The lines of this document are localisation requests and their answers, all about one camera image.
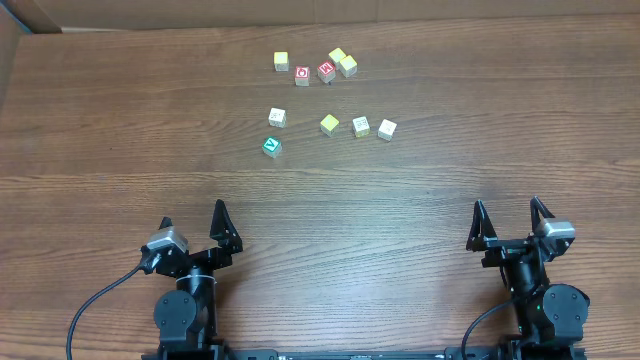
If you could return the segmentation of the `white block blue letter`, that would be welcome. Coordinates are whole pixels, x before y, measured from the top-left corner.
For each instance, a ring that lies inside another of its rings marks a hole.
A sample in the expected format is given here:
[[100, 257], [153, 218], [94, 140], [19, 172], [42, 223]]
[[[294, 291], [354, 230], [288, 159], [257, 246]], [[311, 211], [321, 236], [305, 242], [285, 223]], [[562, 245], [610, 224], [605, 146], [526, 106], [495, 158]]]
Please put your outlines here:
[[386, 141], [391, 141], [396, 130], [397, 124], [388, 119], [383, 119], [379, 128], [378, 136]]

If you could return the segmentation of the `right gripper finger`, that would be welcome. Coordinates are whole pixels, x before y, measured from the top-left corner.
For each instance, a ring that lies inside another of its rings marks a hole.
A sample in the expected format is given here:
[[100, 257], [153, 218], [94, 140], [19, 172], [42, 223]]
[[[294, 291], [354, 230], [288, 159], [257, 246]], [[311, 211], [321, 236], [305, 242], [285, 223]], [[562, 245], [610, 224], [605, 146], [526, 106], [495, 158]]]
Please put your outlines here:
[[543, 219], [553, 218], [553, 213], [544, 205], [538, 196], [530, 200], [531, 223], [539, 225]]
[[467, 250], [488, 250], [498, 241], [497, 234], [481, 200], [474, 204], [472, 224], [466, 243]]

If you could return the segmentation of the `red block letter O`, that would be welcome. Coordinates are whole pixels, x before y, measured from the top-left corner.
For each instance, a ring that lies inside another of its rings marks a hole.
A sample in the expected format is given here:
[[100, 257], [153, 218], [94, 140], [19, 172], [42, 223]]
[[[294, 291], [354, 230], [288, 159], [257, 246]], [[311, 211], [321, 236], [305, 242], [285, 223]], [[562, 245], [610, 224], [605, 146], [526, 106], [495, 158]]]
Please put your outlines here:
[[308, 87], [310, 82], [310, 68], [306, 66], [297, 66], [294, 73], [295, 85], [299, 87]]

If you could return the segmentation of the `cardboard box wall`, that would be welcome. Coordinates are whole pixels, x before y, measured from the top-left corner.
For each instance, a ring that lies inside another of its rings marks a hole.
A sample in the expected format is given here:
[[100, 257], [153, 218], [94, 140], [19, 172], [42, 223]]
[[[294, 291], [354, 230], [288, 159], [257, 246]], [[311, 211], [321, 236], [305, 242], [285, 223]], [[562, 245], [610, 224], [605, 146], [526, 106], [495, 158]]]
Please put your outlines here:
[[36, 33], [626, 14], [639, 0], [15, 0]]

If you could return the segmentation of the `yellow block back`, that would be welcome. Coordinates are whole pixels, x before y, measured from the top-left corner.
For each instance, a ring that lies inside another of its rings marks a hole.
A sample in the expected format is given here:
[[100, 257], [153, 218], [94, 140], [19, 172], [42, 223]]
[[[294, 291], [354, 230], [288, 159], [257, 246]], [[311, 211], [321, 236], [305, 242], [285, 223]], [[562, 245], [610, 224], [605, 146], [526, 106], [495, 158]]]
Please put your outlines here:
[[338, 68], [340, 65], [340, 62], [342, 59], [344, 59], [346, 57], [345, 52], [337, 47], [335, 49], [333, 49], [329, 54], [328, 54], [328, 59], [329, 61], [336, 67]]

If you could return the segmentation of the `white block yellow sides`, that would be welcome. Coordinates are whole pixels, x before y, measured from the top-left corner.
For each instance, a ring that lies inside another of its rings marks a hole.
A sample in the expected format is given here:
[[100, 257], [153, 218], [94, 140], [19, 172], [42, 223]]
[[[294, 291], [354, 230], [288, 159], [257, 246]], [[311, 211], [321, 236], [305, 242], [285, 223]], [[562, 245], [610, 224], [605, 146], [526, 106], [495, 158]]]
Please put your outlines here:
[[352, 128], [356, 138], [367, 136], [370, 131], [370, 125], [366, 116], [360, 116], [352, 120]]

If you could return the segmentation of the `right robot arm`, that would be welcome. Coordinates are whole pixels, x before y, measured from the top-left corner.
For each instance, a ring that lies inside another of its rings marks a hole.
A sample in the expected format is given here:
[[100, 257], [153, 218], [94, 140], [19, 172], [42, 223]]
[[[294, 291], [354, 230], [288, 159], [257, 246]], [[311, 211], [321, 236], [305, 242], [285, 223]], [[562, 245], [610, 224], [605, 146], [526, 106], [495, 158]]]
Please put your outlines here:
[[[461, 340], [462, 359], [584, 359], [574, 344], [584, 336], [590, 298], [568, 284], [553, 284], [545, 264], [564, 255], [576, 238], [570, 221], [556, 217], [538, 198], [530, 201], [531, 231], [524, 238], [501, 240], [482, 201], [474, 213], [466, 249], [482, 252], [482, 266], [500, 270], [510, 299], [476, 318]], [[493, 348], [469, 348], [473, 330], [489, 316], [512, 307], [518, 333]]]

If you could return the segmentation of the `red block letter E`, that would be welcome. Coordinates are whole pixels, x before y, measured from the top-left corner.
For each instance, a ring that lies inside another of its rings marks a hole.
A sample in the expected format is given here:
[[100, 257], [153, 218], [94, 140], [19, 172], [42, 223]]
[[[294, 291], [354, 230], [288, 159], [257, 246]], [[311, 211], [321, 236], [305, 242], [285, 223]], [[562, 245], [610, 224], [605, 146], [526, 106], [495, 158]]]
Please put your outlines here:
[[319, 79], [328, 84], [336, 77], [336, 67], [330, 61], [324, 61], [317, 67], [317, 75]]

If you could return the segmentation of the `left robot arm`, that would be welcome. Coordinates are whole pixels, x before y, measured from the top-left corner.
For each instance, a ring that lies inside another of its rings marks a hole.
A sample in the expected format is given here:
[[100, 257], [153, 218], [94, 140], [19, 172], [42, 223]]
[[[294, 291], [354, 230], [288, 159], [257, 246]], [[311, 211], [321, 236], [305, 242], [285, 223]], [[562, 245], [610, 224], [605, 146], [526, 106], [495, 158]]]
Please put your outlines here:
[[215, 246], [192, 253], [187, 239], [165, 217], [141, 247], [140, 269], [145, 274], [173, 278], [176, 285], [156, 302], [153, 316], [159, 329], [159, 346], [156, 352], [143, 354], [143, 360], [236, 357], [218, 336], [214, 272], [230, 266], [232, 256], [242, 252], [243, 245], [222, 200], [215, 203], [209, 237], [217, 242]]

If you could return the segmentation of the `white picture block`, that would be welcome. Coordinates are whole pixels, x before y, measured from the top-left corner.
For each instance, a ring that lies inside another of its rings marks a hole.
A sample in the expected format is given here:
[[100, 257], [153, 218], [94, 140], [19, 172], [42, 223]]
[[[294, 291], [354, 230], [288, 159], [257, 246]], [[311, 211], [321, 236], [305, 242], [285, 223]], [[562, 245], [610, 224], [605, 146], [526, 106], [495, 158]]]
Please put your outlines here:
[[269, 112], [268, 122], [270, 126], [284, 128], [286, 126], [286, 111], [280, 108], [272, 108]]

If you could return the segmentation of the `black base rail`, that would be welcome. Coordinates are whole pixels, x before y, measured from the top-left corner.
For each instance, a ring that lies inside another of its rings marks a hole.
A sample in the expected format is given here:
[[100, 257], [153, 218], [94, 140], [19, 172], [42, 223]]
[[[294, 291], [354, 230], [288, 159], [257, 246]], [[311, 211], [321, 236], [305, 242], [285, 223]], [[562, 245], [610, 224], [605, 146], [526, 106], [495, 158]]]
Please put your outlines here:
[[[467, 347], [466, 359], [470, 360], [498, 360], [516, 359], [508, 356], [497, 347]], [[414, 352], [414, 351], [386, 351], [386, 352], [278, 352], [273, 349], [254, 350], [230, 350], [228, 353], [211, 350], [210, 352], [186, 352], [174, 355], [161, 355], [160, 350], [153, 354], [143, 354], [143, 360], [160, 359], [237, 359], [237, 360], [461, 360], [462, 352], [458, 347], [447, 347], [440, 351]], [[524, 352], [519, 359], [578, 359], [586, 360], [584, 349], [575, 349], [573, 356], [570, 353], [551, 353], [543, 355], [540, 350]]]

